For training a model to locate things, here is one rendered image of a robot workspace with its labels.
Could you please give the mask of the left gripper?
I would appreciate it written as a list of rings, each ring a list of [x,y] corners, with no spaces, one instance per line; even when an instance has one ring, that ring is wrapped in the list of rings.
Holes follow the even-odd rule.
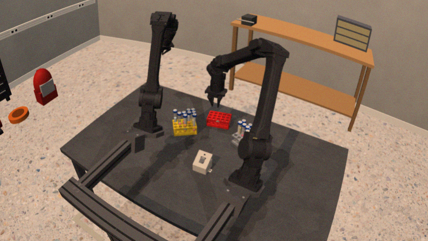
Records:
[[[167,53],[168,51],[171,50],[171,48],[169,48],[169,47],[174,47],[174,44],[171,41],[172,41],[172,39],[169,40],[169,39],[166,39],[164,37],[163,46],[162,46],[162,53],[161,53],[162,55],[164,55],[165,53]],[[166,51],[164,52],[164,50],[166,50]]]

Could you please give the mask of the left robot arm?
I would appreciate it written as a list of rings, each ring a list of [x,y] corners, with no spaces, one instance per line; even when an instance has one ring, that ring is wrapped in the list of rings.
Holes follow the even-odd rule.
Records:
[[[162,130],[162,126],[157,125],[157,112],[154,110],[161,108],[163,96],[163,87],[159,85],[162,44],[164,37],[170,40],[174,38],[178,29],[178,20],[172,12],[156,11],[151,14],[150,25],[152,25],[152,41],[148,76],[146,85],[141,85],[140,88],[139,106],[142,107],[140,123],[134,123],[133,127],[153,134]]]

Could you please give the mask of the grey tube rack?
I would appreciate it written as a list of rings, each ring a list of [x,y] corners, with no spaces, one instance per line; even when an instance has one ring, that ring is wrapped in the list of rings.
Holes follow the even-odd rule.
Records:
[[[232,135],[231,143],[233,143],[235,146],[237,146],[237,147],[238,147],[238,143],[239,143],[239,141],[240,141],[242,138],[243,138],[243,137],[241,136],[241,134],[238,134],[238,133],[236,132],[236,133],[234,133],[234,134]]]

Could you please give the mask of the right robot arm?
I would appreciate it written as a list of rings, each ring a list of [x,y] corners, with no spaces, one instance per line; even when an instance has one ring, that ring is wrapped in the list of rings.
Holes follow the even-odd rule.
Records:
[[[238,155],[244,162],[228,178],[230,182],[253,192],[258,192],[263,184],[263,180],[259,179],[261,166],[264,160],[270,158],[272,153],[271,142],[273,137],[270,135],[270,125],[283,66],[286,58],[289,58],[289,52],[275,42],[259,38],[250,41],[247,47],[229,54],[217,56],[206,67],[207,72],[211,76],[210,83],[213,82],[216,84],[223,81],[222,88],[224,90],[226,73],[231,68],[254,59],[265,57],[266,68],[255,118],[250,131],[244,132],[243,138],[238,144]]]

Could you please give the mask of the yellow tube rack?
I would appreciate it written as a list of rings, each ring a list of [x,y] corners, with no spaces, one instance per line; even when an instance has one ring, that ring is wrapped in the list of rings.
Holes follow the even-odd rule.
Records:
[[[192,121],[190,124],[187,122],[187,126],[184,127],[183,119],[181,119],[181,125],[173,120],[174,136],[185,136],[185,135],[197,135],[197,126],[193,126]],[[195,131],[193,131],[195,129]],[[184,130],[187,130],[184,132]]]

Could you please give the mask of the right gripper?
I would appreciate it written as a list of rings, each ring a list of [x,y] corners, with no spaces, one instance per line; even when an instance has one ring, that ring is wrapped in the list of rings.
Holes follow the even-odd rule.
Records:
[[[213,83],[211,82],[211,86],[208,86],[205,90],[205,94],[208,93],[208,100],[211,103],[211,106],[214,104],[214,98],[217,98],[217,108],[219,107],[220,101],[223,97],[225,97],[225,94],[227,93],[227,89],[225,88],[222,91],[222,82],[221,83]]]

